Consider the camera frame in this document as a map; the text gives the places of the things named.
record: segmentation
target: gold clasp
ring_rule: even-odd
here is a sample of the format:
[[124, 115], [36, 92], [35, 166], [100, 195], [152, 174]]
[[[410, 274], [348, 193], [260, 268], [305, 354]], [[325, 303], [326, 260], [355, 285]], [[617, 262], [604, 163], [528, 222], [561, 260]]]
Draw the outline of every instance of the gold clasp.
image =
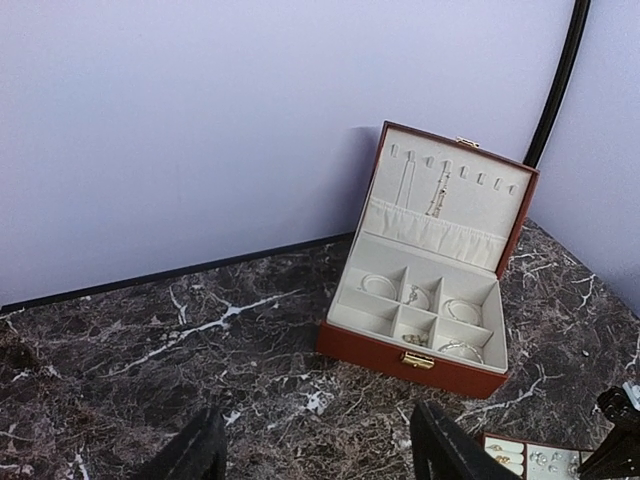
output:
[[456, 142], [466, 145], [467, 147], [480, 148], [480, 144], [467, 140], [466, 138], [456, 137]]
[[404, 352], [400, 355], [400, 361], [411, 365], [413, 368], [422, 368], [424, 370], [430, 370], [435, 365], [433, 358], [413, 352]]

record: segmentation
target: open jewelry box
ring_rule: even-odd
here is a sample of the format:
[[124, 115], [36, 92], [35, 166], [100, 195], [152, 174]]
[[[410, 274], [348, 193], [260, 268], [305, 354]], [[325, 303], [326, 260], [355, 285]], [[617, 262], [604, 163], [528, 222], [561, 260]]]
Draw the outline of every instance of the open jewelry box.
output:
[[473, 142], [386, 122], [318, 352], [489, 396], [508, 369], [498, 279], [537, 177]]
[[541, 443], [483, 434], [484, 450], [524, 480], [577, 480], [578, 468], [593, 454]]

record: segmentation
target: black object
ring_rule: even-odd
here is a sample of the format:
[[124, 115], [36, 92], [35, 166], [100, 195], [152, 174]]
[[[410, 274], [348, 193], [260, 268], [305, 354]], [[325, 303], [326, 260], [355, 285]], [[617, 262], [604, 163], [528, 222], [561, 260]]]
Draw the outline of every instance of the black object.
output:
[[536, 132], [531, 139], [531, 145], [527, 155], [524, 157], [525, 165], [536, 168], [540, 162], [542, 151], [544, 150], [549, 135], [551, 134], [551, 128], [553, 127], [558, 111], [560, 110], [560, 104], [562, 98], [567, 90], [569, 84], [569, 77], [571, 77], [571, 71], [578, 55], [578, 48], [580, 47], [580, 41], [582, 40], [582, 33], [584, 32], [584, 26], [587, 21], [587, 15], [589, 14], [589, 6], [591, 0], [576, 0], [573, 5], [573, 14], [571, 15], [571, 23], [567, 30], [567, 37], [564, 41], [564, 47], [562, 48], [562, 55], [558, 62], [558, 68], [556, 69], [556, 75], [553, 78], [553, 84], [547, 97], [547, 102], [544, 105], [544, 110], [540, 116], [540, 122], [536, 128]]
[[578, 468], [580, 478], [601, 480], [640, 475], [640, 412], [619, 387], [601, 394], [598, 406], [615, 427]]
[[416, 480], [521, 480], [433, 403], [418, 402], [410, 430]]
[[224, 480], [227, 440], [217, 408], [205, 408], [131, 480]]

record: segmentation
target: bracelet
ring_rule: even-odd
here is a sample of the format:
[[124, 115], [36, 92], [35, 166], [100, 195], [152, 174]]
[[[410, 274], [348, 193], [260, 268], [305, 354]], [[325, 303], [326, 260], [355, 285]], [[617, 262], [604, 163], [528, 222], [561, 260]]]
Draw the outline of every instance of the bracelet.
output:
[[409, 296], [404, 304], [411, 307], [420, 308], [422, 310], [429, 310], [429, 308], [431, 307], [429, 294], [425, 290], [421, 289], [418, 285], [407, 284], [405, 286], [405, 291], [406, 287], [409, 287]]
[[472, 347], [467, 342], [452, 340], [449, 343], [447, 343], [446, 345], [443, 345], [442, 347], [440, 347], [438, 349], [438, 351], [444, 353], [447, 350], [452, 350], [454, 348], [456, 348], [456, 349], [457, 348], [461, 348], [463, 350], [468, 350], [469, 352], [471, 352], [476, 357], [478, 363], [484, 365], [484, 360], [482, 359], [482, 355], [480, 355], [480, 353], [478, 352], [478, 350], [475, 349], [475, 347]]
[[362, 290], [372, 295], [377, 295], [378, 297], [395, 300], [398, 296], [393, 282], [382, 275], [375, 275], [373, 273], [366, 275], [360, 285]]
[[451, 299], [444, 302], [446, 312], [451, 318], [469, 325], [480, 325], [480, 309], [473, 303], [464, 300]]

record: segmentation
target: dark marble surface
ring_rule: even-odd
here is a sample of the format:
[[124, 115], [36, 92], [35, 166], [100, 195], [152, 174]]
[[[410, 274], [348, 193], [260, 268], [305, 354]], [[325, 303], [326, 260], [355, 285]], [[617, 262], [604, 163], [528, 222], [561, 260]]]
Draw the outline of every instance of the dark marble surface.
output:
[[640, 324], [531, 222], [502, 280], [511, 378], [472, 400], [314, 353], [339, 243], [33, 308], [0, 322], [0, 478], [126, 478], [203, 405], [230, 479], [413, 478], [407, 417], [596, 447], [611, 385], [639, 381]]

